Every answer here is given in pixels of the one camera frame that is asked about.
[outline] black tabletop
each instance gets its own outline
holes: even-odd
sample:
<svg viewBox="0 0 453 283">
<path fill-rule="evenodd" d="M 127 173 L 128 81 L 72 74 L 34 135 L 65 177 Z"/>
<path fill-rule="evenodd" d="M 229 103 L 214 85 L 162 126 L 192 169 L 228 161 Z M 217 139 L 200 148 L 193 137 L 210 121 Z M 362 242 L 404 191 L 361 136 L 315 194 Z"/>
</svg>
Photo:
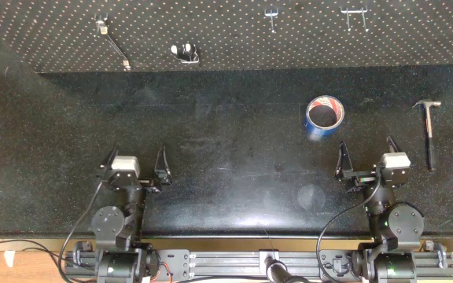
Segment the black tabletop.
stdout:
<svg viewBox="0 0 453 283">
<path fill-rule="evenodd" d="M 3 74 L 0 69 L 0 237 L 63 237 L 94 192 L 112 145 L 151 176 L 160 144 L 174 183 L 149 195 L 146 237 L 315 237 L 362 200 L 333 180 L 345 140 L 356 170 L 387 152 L 413 170 L 396 191 L 425 213 L 426 236 L 453 236 L 453 66 L 249 72 Z M 305 108 L 319 95 L 345 107 L 337 132 L 309 141 Z M 425 162 L 422 98 L 432 109 L 436 172 Z M 97 208 L 116 194 L 103 191 Z M 92 235 L 90 220 L 79 235 Z M 368 234 L 361 209 L 330 229 Z"/>
</svg>

